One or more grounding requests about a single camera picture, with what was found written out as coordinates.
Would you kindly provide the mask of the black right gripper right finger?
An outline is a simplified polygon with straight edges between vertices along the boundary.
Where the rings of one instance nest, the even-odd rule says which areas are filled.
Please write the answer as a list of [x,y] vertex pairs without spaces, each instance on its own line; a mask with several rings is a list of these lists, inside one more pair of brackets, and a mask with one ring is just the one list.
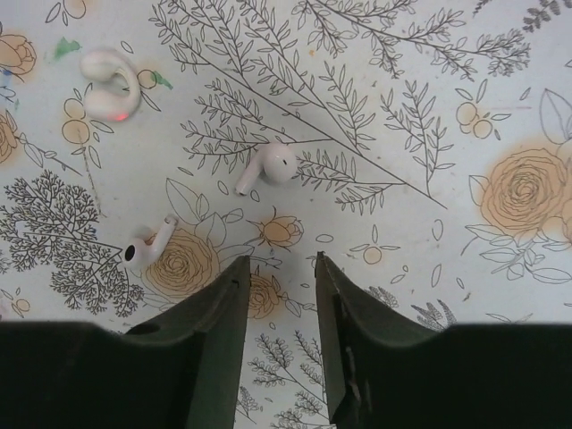
[[366,293],[326,255],[315,294],[330,422],[339,428],[568,428],[567,324],[433,331]]

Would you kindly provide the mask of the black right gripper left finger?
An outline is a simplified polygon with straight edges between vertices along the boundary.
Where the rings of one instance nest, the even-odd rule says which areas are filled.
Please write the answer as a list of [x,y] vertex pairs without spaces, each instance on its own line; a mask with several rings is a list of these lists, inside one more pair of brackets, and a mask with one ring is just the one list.
[[230,428],[250,261],[126,333],[86,322],[1,325],[4,428]]

